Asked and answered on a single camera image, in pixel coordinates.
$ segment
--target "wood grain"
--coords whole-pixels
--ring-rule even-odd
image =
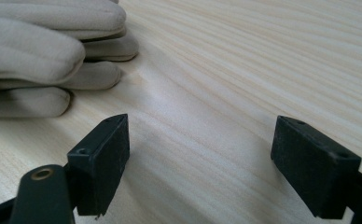
[[[362,1],[120,3],[140,42],[109,91],[57,119],[0,119],[0,202],[98,122],[128,113],[132,155],[99,222],[350,223],[314,218],[270,159],[277,115],[362,157]]]

